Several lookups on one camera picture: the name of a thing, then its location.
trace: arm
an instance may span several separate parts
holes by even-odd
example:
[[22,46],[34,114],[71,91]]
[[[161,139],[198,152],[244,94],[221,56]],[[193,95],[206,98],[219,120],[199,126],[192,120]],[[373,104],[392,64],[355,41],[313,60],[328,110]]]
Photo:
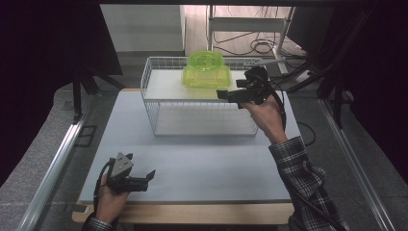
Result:
[[328,221],[298,199],[294,192],[348,229],[323,187],[324,170],[310,162],[301,137],[287,139],[275,99],[270,96],[261,105],[244,103],[242,106],[251,113],[272,143],[269,150],[294,206],[290,229],[296,230],[293,226],[300,226],[306,230],[335,230]]
[[83,231],[111,231],[117,226],[118,217],[126,204],[129,192],[116,194],[105,185],[106,177],[106,174],[102,176],[98,209],[96,213],[89,215]]

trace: lime green lid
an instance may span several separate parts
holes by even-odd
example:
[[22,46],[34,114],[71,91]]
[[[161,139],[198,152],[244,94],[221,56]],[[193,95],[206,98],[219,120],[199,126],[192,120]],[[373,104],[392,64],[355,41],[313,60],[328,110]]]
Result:
[[231,70],[221,54],[199,51],[188,56],[182,81],[187,88],[225,89],[231,85]]

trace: wire basket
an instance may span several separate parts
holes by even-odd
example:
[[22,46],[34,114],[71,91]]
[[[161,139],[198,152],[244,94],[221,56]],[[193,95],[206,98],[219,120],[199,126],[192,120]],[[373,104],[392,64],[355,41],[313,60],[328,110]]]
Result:
[[[231,72],[243,76],[255,58],[225,58]],[[186,57],[150,57],[141,78],[141,96],[156,136],[255,136],[258,126],[247,110],[217,99],[216,90],[186,89],[181,83]]]

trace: aluminum rail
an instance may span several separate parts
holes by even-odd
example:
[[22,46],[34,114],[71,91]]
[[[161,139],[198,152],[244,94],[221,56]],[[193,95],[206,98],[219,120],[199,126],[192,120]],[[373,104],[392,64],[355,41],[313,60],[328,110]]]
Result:
[[[87,110],[92,102],[92,97],[87,97],[84,102],[84,109]],[[72,124],[69,126],[68,131],[61,143],[50,167],[45,173],[44,178],[42,179],[36,194],[33,197],[28,209],[26,210],[23,219],[18,224],[16,230],[34,230],[38,218],[44,209],[46,202],[54,189],[55,184],[60,176],[60,173],[64,167],[65,161],[69,156],[69,153],[72,149],[72,146],[75,143],[76,138],[78,137],[79,132],[84,124],[84,121],[87,117],[87,114],[84,114],[80,121],[77,124]]]
[[330,105],[328,103],[327,99],[320,99],[319,103],[321,107],[323,108],[323,111],[326,115],[326,118],[330,124],[330,127],[332,128],[334,135],[337,139],[337,141],[340,144],[340,147],[342,148],[342,151],[344,153],[345,158],[348,161],[348,164],[351,168],[351,171],[353,172],[357,183],[359,184],[364,197],[366,198],[372,213],[375,216],[375,219],[377,220],[381,230],[384,231],[395,231],[395,228],[393,226],[393,223],[390,220],[390,216],[388,215],[388,212],[375,191],[374,187],[372,186],[368,176],[363,170],[363,167],[361,166],[353,148],[351,147],[351,144],[348,142],[348,139],[344,133],[343,130],[339,129],[336,125],[336,122],[334,121],[332,115],[333,112],[330,108]]

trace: gray carpet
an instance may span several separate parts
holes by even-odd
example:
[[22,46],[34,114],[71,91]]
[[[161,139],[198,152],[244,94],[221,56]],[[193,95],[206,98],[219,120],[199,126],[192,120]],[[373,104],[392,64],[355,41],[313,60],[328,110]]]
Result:
[[[183,54],[121,53],[118,54],[124,72],[115,78],[127,88],[138,88],[142,68],[148,56],[182,56]],[[269,73],[277,75],[277,67],[269,66]],[[94,97],[93,109],[85,123],[95,128],[89,146],[77,146],[71,151],[58,184],[39,218],[36,230],[80,230],[81,224],[72,221],[71,212],[88,174],[90,164],[102,138],[118,90],[95,78],[100,92]],[[293,85],[290,81],[283,87]],[[352,230],[381,230],[362,195],[344,153],[337,143],[321,106],[316,99],[315,83],[289,95],[296,120],[311,126],[316,141],[307,146],[311,160],[326,170],[325,186],[335,200]],[[60,146],[73,118],[69,104],[72,101],[71,86],[58,90],[54,107],[26,155],[8,181],[0,189],[0,230],[15,230],[27,209],[39,183]],[[381,149],[361,127],[347,105],[343,107],[344,132],[358,155],[374,188],[388,210],[395,230],[408,230],[408,187],[399,177]],[[299,125],[305,142],[311,141],[310,130]],[[78,144],[87,143],[78,139]],[[122,226],[120,230],[130,230]],[[274,226],[186,226],[186,225],[136,225],[135,230],[288,230],[287,225]]]

